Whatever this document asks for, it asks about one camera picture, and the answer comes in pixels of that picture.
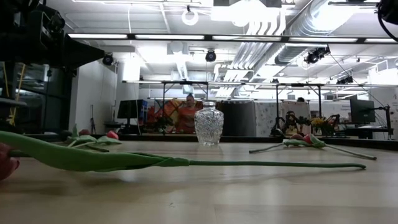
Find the person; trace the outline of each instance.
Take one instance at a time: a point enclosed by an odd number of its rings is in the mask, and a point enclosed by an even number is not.
[[[185,105],[178,109],[178,121],[176,124],[178,133],[193,134],[195,132],[195,113],[197,111],[195,99],[190,93],[187,96]]]

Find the table surface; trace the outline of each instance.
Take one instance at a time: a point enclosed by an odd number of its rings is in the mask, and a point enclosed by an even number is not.
[[[270,144],[204,147],[190,142],[124,142],[115,151],[209,160],[357,162],[355,168],[150,167],[110,173],[69,172],[21,159],[0,182],[0,223],[396,223],[398,153],[345,147],[377,161],[333,149]]]

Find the glass vase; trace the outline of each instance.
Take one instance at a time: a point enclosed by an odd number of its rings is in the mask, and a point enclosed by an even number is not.
[[[203,109],[195,113],[195,129],[199,143],[218,144],[223,133],[224,113],[216,110],[214,102],[204,102]]]

